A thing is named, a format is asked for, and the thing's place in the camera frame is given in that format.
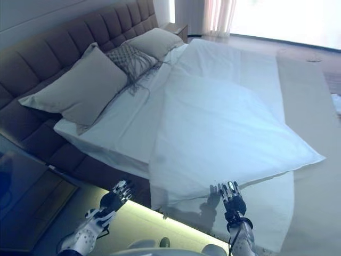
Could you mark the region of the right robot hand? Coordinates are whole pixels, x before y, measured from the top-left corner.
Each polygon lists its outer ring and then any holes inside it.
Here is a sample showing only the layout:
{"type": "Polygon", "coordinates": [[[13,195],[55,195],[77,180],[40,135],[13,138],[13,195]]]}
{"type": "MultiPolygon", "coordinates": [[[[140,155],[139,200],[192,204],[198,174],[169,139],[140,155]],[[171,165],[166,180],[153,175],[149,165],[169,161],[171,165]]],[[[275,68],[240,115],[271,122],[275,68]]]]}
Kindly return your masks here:
{"type": "Polygon", "coordinates": [[[246,213],[246,203],[240,193],[236,181],[228,181],[221,184],[221,195],[226,210],[241,213],[246,213]]]}

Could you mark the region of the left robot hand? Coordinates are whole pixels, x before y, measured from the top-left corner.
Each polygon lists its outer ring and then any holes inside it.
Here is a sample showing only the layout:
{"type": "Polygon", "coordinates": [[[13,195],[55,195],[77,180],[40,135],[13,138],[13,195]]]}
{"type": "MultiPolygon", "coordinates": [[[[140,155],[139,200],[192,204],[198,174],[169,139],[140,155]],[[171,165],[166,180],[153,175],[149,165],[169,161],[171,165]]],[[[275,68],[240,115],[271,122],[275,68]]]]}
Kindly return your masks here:
{"type": "Polygon", "coordinates": [[[134,185],[130,180],[120,180],[100,200],[100,208],[117,212],[133,196],[134,185]]]}

